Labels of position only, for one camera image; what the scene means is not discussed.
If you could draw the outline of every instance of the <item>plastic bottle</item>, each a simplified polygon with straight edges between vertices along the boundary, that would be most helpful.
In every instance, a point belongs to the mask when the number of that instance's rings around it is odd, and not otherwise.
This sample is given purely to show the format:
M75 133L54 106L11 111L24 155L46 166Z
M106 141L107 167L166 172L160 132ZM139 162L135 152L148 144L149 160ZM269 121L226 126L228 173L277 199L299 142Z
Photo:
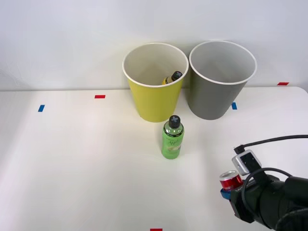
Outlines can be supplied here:
M173 81L179 79L182 75L183 75L182 72L176 71L176 72L173 73L172 76L169 76L169 77L165 78L163 80L163 82L162 82L162 85L165 85L165 84L168 84L168 83L172 83Z
M175 159L180 154L181 144L184 137L184 127L180 117L173 115L163 128L162 154L167 159Z

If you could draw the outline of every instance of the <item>white wall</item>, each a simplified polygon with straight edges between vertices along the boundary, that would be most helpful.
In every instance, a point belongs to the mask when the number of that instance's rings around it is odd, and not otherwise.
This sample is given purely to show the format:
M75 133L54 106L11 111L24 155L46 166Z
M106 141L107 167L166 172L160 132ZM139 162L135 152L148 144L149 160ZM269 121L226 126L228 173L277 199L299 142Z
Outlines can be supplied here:
M2 0L0 90L123 89L124 55L164 41L186 54L208 39L257 58L249 84L308 90L305 0Z

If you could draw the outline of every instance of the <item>white rim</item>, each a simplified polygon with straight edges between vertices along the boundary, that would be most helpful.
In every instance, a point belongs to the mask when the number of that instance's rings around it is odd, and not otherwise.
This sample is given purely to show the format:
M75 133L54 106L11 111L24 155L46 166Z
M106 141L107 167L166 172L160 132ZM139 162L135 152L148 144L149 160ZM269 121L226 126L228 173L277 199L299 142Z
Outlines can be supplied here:
M183 75L182 75L179 79L177 79L176 81L174 81L174 82L172 82L172 83L168 83L168 84L165 84L165 85L147 85L147 84L139 83L139 82L137 82L136 80L134 80L134 79L132 79L131 77L129 77L129 75L126 73L125 68L124 68L125 60L126 60L127 57L129 56L129 54L132 53L134 50L136 50L136 49L138 49L138 48L140 48L140 47L143 47L143 46L151 45L151 44L160 44L160 45L170 46L170 47L172 47L172 48L178 50L178 51L185 57L185 61L186 61L186 70L185 70L185 72L183 73ZM133 50L131 50L127 55L125 55L124 60L123 60L123 63L122 63L122 69L123 69L123 72L124 72L125 76L126 76L129 80L131 80L132 82L134 82L134 83L136 83L136 84L138 84L138 85L140 85L140 86L144 86L144 87L147 87L147 88L165 88L165 87L168 87L168 86L170 86L170 85L176 84L177 82L181 81L181 80L186 76L186 74L187 74L187 72L188 72L188 69L189 69L189 62L188 62L188 59L187 59L186 55L184 54L184 52L181 51L179 48L177 48L177 47L175 47L175 46L172 46L172 45L170 45L170 44L167 44L167 43L163 43L163 42L151 42L151 43L144 44L144 45L142 45L142 46L138 46L138 47L134 48Z
M233 45L235 45L235 46L238 46L238 47L242 48L243 50L245 50L246 52L248 52L248 53L250 54L250 56L253 58L254 62L255 62L255 70L254 70L254 72L251 74L251 76L248 77L247 79L244 79L244 80L239 81L239 82L224 83L224 82L219 82L219 81L212 80L212 79L210 79L210 78L207 78L207 77L201 75L201 74L194 68L194 66L193 66L193 64L192 64L192 53L193 53L199 46L201 46L201 45L203 45L203 44L206 44L206 43L210 43L210 42L224 42L224 43L230 43L230 44L233 44ZM217 83L217 84L221 84L221 85L236 85L236 84L245 83L245 82L247 82L248 80L250 80L250 79L255 75L255 73L257 72L257 61L256 61L256 58L254 57L254 55L253 55L248 49L246 49L245 47L242 47L242 46L239 45L239 44L236 44L236 43L234 43L234 42L229 42L229 41L207 41L207 42L200 43L199 45L195 46L195 47L193 48L193 50L191 51L191 53L189 54L189 63L190 63L190 65L191 65L193 71L194 71L195 73L197 73L200 77L202 77L202 78L204 78L204 79L206 79L206 80L208 80L208 81L210 81L210 82L212 82L212 83Z

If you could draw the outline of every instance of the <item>table surface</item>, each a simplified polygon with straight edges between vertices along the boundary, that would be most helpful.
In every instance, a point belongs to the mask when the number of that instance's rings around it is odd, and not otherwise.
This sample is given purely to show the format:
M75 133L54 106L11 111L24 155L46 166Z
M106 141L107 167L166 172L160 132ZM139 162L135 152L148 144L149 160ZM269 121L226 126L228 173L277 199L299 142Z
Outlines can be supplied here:
M244 88L237 110L207 121L184 91L175 160L160 152L163 123L141 119L129 90L0 92L1 231L268 230L234 216L218 177L241 143L308 134L308 94ZM308 178L306 140L251 149L263 167Z

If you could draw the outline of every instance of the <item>gray bucket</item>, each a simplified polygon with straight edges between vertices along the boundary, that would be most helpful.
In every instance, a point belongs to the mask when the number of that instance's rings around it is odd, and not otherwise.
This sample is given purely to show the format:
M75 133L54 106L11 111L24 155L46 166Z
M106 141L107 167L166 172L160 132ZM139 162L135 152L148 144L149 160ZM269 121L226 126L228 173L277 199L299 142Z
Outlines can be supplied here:
M257 71L253 54L228 41L197 45L189 62L192 73L188 105L196 116L208 120L222 117Z

